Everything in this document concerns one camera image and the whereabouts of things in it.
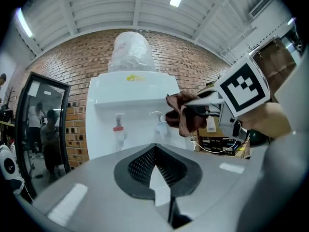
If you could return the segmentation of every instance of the white cable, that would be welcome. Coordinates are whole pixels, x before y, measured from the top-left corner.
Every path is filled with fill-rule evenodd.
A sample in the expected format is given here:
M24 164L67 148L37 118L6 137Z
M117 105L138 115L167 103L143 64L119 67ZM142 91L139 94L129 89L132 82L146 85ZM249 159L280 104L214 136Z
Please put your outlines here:
M230 146L230 148L227 148L227 149L222 150L222 151L219 151L219 152L213 152L213 151L210 151L210 150L206 150L206 149L204 149L201 145L199 145L198 143L196 143L195 141L192 141L192 142L193 142L193 144L194 144L194 148L195 148L195 145L198 145L199 147L201 147L203 150L205 150L205 151L207 151L207 152L217 154L217 153L222 153L222 152L224 152L224 151L226 151L226 150L228 150L228 149L233 148L233 147L235 146L235 144L236 144L237 141L235 140L234 144L233 144L232 146Z

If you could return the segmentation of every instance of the plastic bag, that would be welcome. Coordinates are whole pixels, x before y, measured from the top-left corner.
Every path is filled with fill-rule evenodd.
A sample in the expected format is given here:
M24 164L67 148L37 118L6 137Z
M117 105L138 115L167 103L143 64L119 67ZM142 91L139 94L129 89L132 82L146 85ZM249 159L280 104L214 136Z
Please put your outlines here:
M156 71L151 47L139 33L124 32L116 38L108 72L118 71Z

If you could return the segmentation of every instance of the air vent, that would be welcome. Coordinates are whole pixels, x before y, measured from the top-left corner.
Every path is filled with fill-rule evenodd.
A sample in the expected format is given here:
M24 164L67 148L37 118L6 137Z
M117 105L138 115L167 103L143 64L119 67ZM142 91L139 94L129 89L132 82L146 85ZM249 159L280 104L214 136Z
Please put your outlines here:
M251 11L250 16L255 19L270 3L272 0L261 0Z

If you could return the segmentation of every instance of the hand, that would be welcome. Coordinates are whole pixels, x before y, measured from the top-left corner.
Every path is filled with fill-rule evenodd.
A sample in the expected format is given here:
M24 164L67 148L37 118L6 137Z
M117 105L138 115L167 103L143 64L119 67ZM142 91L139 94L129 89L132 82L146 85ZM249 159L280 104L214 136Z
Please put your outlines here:
M239 116L239 120L243 128L256 130L271 138L283 136L292 130L278 103L264 103Z

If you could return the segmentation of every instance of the ceiling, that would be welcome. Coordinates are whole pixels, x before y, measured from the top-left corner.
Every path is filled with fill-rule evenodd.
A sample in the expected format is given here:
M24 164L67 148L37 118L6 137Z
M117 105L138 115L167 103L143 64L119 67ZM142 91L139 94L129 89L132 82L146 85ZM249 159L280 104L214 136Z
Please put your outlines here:
M250 17L250 11L261 0L182 0L177 8L169 1L29 0L22 10L33 37L17 21L15 26L37 57L79 35L124 28L178 36L233 63L291 18L278 0L273 10L279 15L260 22Z

